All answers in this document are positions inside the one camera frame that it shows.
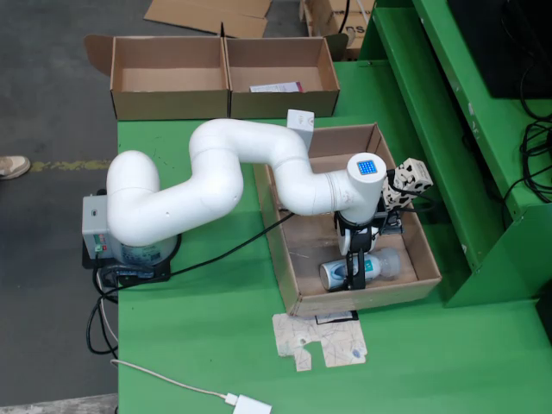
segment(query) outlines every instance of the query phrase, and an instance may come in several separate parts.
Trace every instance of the green workbench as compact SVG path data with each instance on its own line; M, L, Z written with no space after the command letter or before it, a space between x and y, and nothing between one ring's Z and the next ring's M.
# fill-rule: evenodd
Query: green workbench
M425 159L389 62L336 64L342 93L318 127L377 122L396 160ZM271 120L284 124L284 120ZM188 141L200 121L119 122L119 151L148 154L161 185L191 175ZM172 269L210 259L262 230L251 166L226 216L182 236ZM432 190L444 199L444 192ZM444 279L468 271L453 221L440 203L421 216ZM275 414L316 412L548 413L552 348L531 301L445 309L438 292L413 304L359 312L367 363L313 369L280 358L272 315L284 313L266 238L213 265L159 285L120 292L120 358L205 389L245 394ZM123 414L230 413L222 400L119 367Z

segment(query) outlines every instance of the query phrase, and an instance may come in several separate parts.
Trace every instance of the cardboard box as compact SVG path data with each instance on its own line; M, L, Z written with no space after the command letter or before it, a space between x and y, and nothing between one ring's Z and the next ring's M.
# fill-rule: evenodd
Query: cardboard box
M286 118L287 110L332 116L339 83L322 38L225 39L232 118ZM251 92L252 85L300 82L303 92Z
M353 154L379 155L394 168L385 139L378 126L315 129L310 145L310 162L315 173L345 168ZM281 211L270 168L254 166L260 209L266 226L277 222ZM376 249L396 248L401 273L395 280L375 280L365 290L327 292L319 276L322 263L342 259L337 246L333 215L295 216L267 234L274 273L292 316L308 317L333 312L373 308L425 298L441 281L441 274L416 214L404 213L402 235L383 235Z
M343 33L351 39L345 53L345 60L358 58L361 51L364 34L367 29L367 19L372 14L374 0L362 0L362 13L359 2L351 0L347 22ZM313 18L313 32L321 36L335 35L339 31L345 16L347 0L311 0L307 3Z
M232 37L262 37L270 0L153 0L145 20Z
M119 120L228 115L229 82L219 37L85 38L88 59L110 76Z

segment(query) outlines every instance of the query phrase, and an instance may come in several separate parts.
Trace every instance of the yellow floor marking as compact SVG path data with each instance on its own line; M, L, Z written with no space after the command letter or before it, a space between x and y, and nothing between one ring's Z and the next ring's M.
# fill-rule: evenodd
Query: yellow floor marking
M35 161L31 164L30 172L41 173L48 170L77 171L77 170L107 170L111 160L92 161Z

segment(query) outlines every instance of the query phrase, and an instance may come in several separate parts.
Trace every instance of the power adapter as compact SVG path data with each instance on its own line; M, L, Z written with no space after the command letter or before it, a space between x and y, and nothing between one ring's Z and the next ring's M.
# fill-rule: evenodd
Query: power adapter
M271 405L261 403L245 395L240 395L238 397L228 393L224 402L235 407L234 414L270 414L272 410Z

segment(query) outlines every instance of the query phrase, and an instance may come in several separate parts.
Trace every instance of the shoe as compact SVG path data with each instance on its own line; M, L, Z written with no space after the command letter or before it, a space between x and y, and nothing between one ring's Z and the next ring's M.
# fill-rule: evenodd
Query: shoe
M27 157L0 157L0 179L15 179L31 167Z

